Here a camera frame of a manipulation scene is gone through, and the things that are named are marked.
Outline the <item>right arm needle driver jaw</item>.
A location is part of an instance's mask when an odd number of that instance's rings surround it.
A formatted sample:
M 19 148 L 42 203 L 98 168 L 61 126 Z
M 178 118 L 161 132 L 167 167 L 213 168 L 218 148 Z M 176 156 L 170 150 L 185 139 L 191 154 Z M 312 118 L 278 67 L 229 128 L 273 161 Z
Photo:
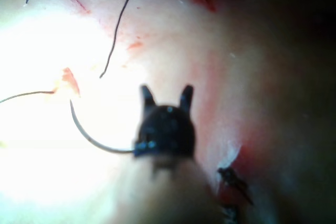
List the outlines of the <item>right arm needle driver jaw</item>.
M 180 109 L 183 111 L 189 111 L 192 106 L 194 87 L 187 85 L 180 96 Z
M 144 109 L 154 109 L 156 108 L 156 102 L 154 101 L 153 94 L 147 85 L 141 86 L 143 106 Z

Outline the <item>right arm needle driver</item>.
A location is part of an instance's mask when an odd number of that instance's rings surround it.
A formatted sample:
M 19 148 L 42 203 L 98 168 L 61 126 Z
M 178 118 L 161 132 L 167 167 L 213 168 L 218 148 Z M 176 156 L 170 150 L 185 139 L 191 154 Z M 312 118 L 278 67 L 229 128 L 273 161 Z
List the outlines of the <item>right arm needle driver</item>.
M 194 157 L 195 129 L 188 113 L 173 106 L 158 106 L 142 121 L 134 156 Z

